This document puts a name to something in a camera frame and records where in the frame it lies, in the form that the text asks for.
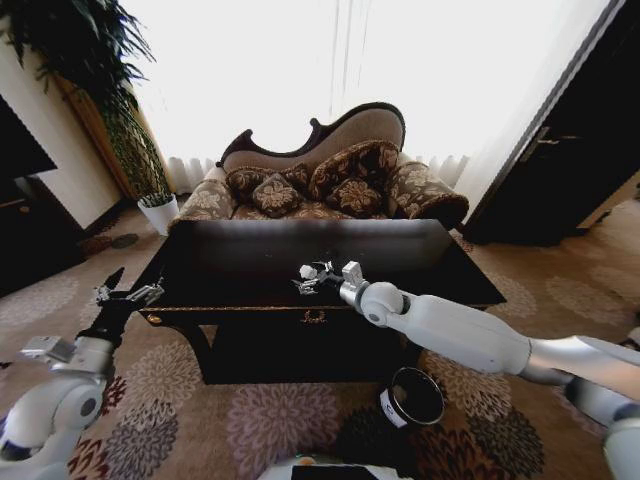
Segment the table leg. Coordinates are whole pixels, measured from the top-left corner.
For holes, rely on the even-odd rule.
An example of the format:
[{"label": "table leg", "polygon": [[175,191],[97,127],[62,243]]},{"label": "table leg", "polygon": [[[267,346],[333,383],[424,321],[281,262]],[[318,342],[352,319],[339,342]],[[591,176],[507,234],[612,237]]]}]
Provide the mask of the table leg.
[{"label": "table leg", "polygon": [[165,322],[155,315],[147,317],[147,321],[154,327],[168,327],[180,332],[182,336],[187,339],[189,345],[191,345],[193,353],[198,360],[200,373],[202,374],[202,381],[207,385],[211,385],[213,383],[212,346],[209,345],[207,336],[199,325],[193,323],[176,325],[174,323]]}]

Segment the sheer curtain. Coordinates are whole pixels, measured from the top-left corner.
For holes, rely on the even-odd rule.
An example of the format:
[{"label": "sheer curtain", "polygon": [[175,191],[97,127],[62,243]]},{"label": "sheer curtain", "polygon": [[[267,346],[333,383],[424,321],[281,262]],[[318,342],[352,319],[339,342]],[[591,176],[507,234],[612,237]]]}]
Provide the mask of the sheer curtain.
[{"label": "sheer curtain", "polygon": [[607,0],[123,3],[157,58],[136,90],[165,158],[205,172],[246,128],[295,149],[312,116],[387,101],[404,151],[452,185],[462,173],[466,193],[470,172],[506,160]]}]

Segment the sofa armrest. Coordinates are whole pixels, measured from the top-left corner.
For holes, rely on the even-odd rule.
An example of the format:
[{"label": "sofa armrest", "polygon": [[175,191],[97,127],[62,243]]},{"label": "sofa armrest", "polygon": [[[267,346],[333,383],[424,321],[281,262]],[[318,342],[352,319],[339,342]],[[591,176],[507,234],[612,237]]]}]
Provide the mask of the sofa armrest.
[{"label": "sofa armrest", "polygon": [[454,192],[422,162],[403,154],[385,185],[388,212],[394,218],[434,218],[450,230],[460,224],[469,201]]},{"label": "sofa armrest", "polygon": [[224,180],[205,178],[171,220],[169,229],[184,221],[229,220],[237,205]]}]

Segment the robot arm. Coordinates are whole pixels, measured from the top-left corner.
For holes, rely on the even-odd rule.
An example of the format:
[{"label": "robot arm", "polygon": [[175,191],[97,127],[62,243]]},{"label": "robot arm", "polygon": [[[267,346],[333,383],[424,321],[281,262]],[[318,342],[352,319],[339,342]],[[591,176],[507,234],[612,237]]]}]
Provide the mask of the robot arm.
[{"label": "robot arm", "polygon": [[156,300],[158,284],[133,293],[113,291],[124,269],[98,289],[102,307],[74,344],[60,337],[35,337],[22,349],[50,365],[56,376],[25,393],[10,410],[0,438],[0,480],[62,480],[83,430],[98,417],[113,372],[113,352],[134,311]]},{"label": "robot arm", "polygon": [[434,297],[416,296],[387,282],[369,284],[360,265],[349,262],[342,275],[331,263],[305,266],[301,294],[322,285],[379,327],[404,333],[412,342],[483,373],[510,373],[529,381],[565,385],[583,413],[608,426],[604,449],[619,480],[637,478],[640,455],[640,352],[590,337],[558,340],[526,337],[498,317]]},{"label": "robot arm", "polygon": [[529,338],[495,315],[432,295],[412,295],[391,283],[371,285],[356,262],[344,267],[342,278],[341,298],[371,323],[402,332],[461,365],[552,385],[580,378],[640,401],[638,352],[583,336]]}]

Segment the green leaves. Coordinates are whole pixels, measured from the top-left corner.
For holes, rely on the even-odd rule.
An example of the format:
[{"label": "green leaves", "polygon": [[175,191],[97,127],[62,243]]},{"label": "green leaves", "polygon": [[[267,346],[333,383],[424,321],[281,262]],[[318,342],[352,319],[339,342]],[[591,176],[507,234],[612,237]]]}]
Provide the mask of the green leaves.
[{"label": "green leaves", "polygon": [[42,54],[39,78],[56,73],[101,106],[131,107],[126,84],[144,75],[127,56],[153,60],[138,20],[117,0],[0,0],[8,36],[22,64],[25,46]]},{"label": "green leaves", "polygon": [[130,91],[143,73],[126,57],[154,60],[138,20],[117,0],[0,0],[0,19],[9,17],[8,37],[22,65],[25,47],[43,57],[36,78],[55,73],[70,81],[74,94],[97,105],[131,187],[146,206],[165,203],[169,186],[153,141],[132,110]]}]

